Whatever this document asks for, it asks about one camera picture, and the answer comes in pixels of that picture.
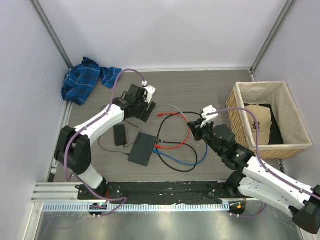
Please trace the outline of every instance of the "wicker basket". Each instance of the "wicker basket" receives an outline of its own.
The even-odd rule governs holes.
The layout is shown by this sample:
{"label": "wicker basket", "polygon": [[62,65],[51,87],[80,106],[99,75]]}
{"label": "wicker basket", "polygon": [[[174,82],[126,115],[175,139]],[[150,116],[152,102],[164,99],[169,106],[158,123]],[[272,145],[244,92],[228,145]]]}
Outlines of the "wicker basket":
{"label": "wicker basket", "polygon": [[[307,130],[284,81],[237,82],[226,101],[226,106],[242,107],[246,104],[270,104],[279,125],[284,144],[259,145],[263,159],[288,159],[312,145]],[[236,142],[256,152],[256,144],[245,111],[228,112]]]}

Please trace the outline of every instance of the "baseball cap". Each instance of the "baseball cap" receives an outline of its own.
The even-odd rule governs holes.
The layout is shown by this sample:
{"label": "baseball cap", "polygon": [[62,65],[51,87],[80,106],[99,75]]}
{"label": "baseball cap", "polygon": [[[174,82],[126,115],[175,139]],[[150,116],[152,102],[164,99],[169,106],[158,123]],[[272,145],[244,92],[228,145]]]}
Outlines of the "baseball cap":
{"label": "baseball cap", "polygon": [[[245,108],[250,110],[258,121],[259,145],[268,145],[270,140],[270,127],[272,125],[270,108],[259,105],[248,105]],[[248,112],[246,115],[250,123],[253,140],[256,143],[257,126],[255,124],[255,120]]]}

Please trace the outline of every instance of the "wooden floor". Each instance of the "wooden floor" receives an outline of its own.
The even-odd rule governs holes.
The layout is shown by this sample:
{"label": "wooden floor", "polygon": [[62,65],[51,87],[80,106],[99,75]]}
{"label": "wooden floor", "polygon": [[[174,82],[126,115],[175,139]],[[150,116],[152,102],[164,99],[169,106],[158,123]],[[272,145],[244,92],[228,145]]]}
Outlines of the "wooden floor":
{"label": "wooden floor", "polygon": [[[171,104],[182,111],[199,113],[201,109],[208,105],[213,105],[216,109],[226,107],[226,100],[229,97],[236,82],[251,82],[248,70],[234,71],[170,71],[170,72],[144,72],[148,84],[156,88],[153,101],[161,106]],[[141,85],[141,78],[136,73],[124,73],[119,81],[115,96],[121,96],[123,91],[128,91],[131,84]],[[73,105],[69,126],[75,127],[96,115],[102,106],[109,103],[111,90],[97,84],[93,93],[82,106]],[[155,109],[147,123],[130,118],[129,122],[140,127],[146,134],[156,136],[160,123],[164,117],[156,117],[156,113],[176,112],[174,108],[163,106]],[[189,121],[197,119],[196,115],[187,114]],[[138,134],[135,127],[124,123],[126,127],[127,142],[132,143]],[[227,113],[222,113],[215,121],[215,124],[227,124],[230,121]],[[171,117],[162,128],[160,138],[165,141],[181,142],[187,134],[185,121],[180,117]],[[188,142],[193,146],[199,156],[199,160],[205,154],[205,143],[198,142],[198,145],[190,137]],[[132,146],[123,148],[115,146],[114,133],[110,129],[101,137],[101,144],[112,151],[123,151],[130,153]],[[156,154],[152,154],[148,167],[128,161],[128,156],[122,153],[107,152],[101,149],[98,141],[92,146],[92,164],[95,169],[110,182],[154,182],[154,181],[225,181],[232,173],[221,162],[221,159],[209,149],[205,161],[199,164],[193,171],[180,173],[165,166]],[[164,150],[164,153],[188,163],[195,162],[195,156],[188,147],[180,147],[175,150]],[[178,164],[168,158],[165,160],[175,168],[188,170],[190,166]],[[269,161],[273,166],[278,166],[277,160]],[[63,168],[58,167],[55,182],[64,182]]]}

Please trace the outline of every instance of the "plaid cloth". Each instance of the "plaid cloth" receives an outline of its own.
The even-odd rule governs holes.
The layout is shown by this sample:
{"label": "plaid cloth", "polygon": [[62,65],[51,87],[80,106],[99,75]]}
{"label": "plaid cloth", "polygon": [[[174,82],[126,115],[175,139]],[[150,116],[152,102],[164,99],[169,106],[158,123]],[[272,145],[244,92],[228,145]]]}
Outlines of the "plaid cloth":
{"label": "plaid cloth", "polygon": [[104,86],[111,89],[120,72],[121,68],[99,67],[96,62],[83,57],[82,63],[71,68],[64,76],[62,98],[82,105],[94,90],[99,78]]}

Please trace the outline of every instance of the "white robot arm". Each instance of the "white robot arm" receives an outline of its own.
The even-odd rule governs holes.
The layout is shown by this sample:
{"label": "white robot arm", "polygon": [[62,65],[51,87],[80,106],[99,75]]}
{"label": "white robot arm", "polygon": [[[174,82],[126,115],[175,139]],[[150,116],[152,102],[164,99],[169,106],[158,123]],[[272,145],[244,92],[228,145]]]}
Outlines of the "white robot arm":
{"label": "white robot arm", "polygon": [[146,122],[156,106],[152,102],[155,92],[156,88],[147,85],[146,81],[142,82],[142,87],[132,84],[123,98],[116,97],[113,100],[108,112],[109,105],[96,116],[75,128],[65,126],[60,132],[54,158],[64,164],[68,142],[72,136],[84,128],[72,142],[67,154],[67,167],[103,197],[106,194],[107,181],[91,164],[91,146],[102,134],[127,118],[135,117]]}
{"label": "white robot arm", "polygon": [[201,118],[189,122],[188,126],[196,141],[204,140],[222,162],[234,170],[226,181],[227,190],[261,200],[287,214],[305,231],[318,233],[320,186],[312,188],[260,161],[252,151],[236,143],[235,135],[227,125],[213,127],[218,116],[216,112],[208,106],[201,112]]}

